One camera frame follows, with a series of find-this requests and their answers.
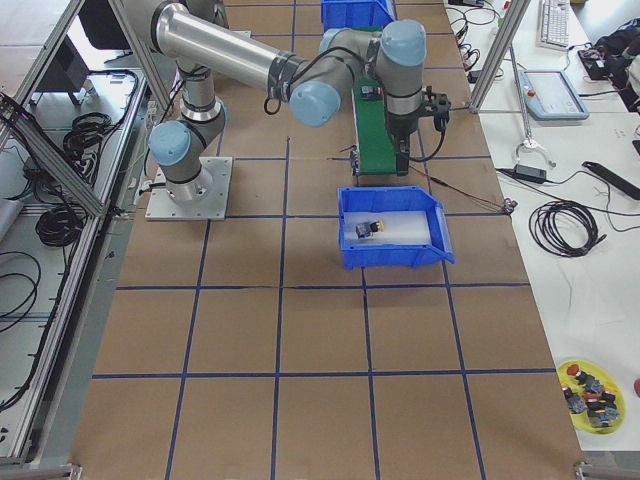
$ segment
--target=cable connector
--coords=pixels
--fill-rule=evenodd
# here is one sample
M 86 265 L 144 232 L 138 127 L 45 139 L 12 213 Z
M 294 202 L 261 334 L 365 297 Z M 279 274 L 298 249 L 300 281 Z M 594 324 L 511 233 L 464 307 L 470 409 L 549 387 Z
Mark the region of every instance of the cable connector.
M 511 215 L 515 211 L 517 206 L 518 202 L 512 200 L 511 198 L 505 198 L 504 204 L 502 205 L 502 212 L 505 215 Z
M 153 180 L 145 180 L 140 185 L 140 190 L 138 190 L 138 195 L 143 195 L 144 193 L 150 192 L 154 188 L 166 187 L 167 184 L 165 182 L 153 183 Z

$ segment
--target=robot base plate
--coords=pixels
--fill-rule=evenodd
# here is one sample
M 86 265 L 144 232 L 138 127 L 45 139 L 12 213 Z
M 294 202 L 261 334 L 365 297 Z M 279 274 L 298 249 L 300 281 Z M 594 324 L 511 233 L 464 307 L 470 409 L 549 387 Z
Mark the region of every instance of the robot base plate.
M 164 188 L 156 188 L 151 192 L 147 206 L 146 219 L 160 220 L 224 220 L 229 198 L 229 182 L 233 158 L 200 157 L 202 167 L 213 177 L 211 191 L 201 201 L 190 204 L 177 204 Z M 164 173 L 158 169 L 155 183 L 164 183 Z

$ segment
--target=black remote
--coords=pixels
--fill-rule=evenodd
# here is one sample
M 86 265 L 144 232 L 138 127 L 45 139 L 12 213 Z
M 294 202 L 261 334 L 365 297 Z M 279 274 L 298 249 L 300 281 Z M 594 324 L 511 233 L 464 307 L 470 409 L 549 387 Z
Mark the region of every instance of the black remote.
M 596 162 L 584 162 L 582 166 L 587 170 L 590 170 L 593 173 L 595 173 L 605 182 L 610 183 L 617 189 L 623 191 L 634 200 L 640 200 L 640 188 L 627 182 L 624 178 L 620 177 L 619 175 L 616 175 L 608 168 Z

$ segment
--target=electronic device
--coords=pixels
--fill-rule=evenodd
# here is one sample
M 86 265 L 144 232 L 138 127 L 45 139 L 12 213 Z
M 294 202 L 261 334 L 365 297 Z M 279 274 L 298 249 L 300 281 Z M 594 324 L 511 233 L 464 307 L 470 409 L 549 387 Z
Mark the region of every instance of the electronic device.
M 466 5 L 467 7 L 484 7 L 484 0 L 449 0 L 449 5 Z
M 613 185 L 618 190 L 626 193 L 634 200 L 640 200 L 640 188 L 627 182 L 624 178 L 616 175 L 604 165 L 600 165 L 596 162 L 583 162 L 582 166 L 587 170 L 593 172 L 595 175 L 603 179 L 605 182 Z
M 519 72 L 527 109 L 536 120 L 584 120 L 589 110 L 561 70 Z
M 89 67 L 67 36 L 38 84 L 38 92 L 79 92 L 89 75 Z
M 569 47 L 569 0 L 542 0 L 538 18 L 538 46 L 566 50 Z
M 524 180 L 526 182 L 542 184 L 547 181 L 547 171 L 542 168 L 527 167 L 526 165 L 517 164 L 513 167 L 513 178 Z
M 607 78 L 604 58 L 598 50 L 592 48 L 578 50 L 578 58 L 582 62 L 582 66 L 587 71 L 587 75 L 589 75 L 591 80 L 605 80 Z

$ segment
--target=blue bin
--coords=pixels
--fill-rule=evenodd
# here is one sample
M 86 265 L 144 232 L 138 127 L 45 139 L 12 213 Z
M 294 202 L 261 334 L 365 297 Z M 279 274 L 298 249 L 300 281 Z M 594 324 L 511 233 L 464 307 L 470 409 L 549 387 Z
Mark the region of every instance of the blue bin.
M 420 187 L 355 187 L 338 189 L 338 240 L 344 267 L 406 265 L 417 268 L 441 260 L 455 262 L 442 204 Z M 347 240 L 345 213 L 424 212 L 431 237 L 424 244 L 354 244 Z
M 322 0 L 322 24 L 330 28 L 384 27 L 395 20 L 390 0 Z

